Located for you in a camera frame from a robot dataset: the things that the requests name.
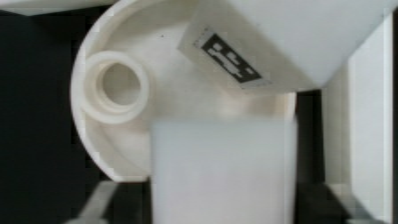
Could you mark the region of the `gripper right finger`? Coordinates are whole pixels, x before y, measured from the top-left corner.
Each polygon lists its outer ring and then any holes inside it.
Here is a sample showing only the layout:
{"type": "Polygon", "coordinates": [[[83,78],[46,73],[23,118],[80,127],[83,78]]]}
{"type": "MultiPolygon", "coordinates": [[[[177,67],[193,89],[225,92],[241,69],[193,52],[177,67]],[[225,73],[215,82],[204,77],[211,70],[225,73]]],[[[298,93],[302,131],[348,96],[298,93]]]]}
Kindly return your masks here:
{"type": "Polygon", "coordinates": [[[369,216],[355,217],[325,184],[298,183],[293,224],[380,224],[369,216]]]}

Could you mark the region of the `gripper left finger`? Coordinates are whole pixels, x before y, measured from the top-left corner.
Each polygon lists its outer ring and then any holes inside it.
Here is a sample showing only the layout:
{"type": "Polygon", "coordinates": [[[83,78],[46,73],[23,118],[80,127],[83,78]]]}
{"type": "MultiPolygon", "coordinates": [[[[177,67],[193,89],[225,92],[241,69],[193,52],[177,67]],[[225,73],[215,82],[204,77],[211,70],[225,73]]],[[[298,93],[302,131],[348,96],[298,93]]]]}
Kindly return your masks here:
{"type": "Polygon", "coordinates": [[[64,224],[149,224],[147,184],[101,181],[64,224]]]}

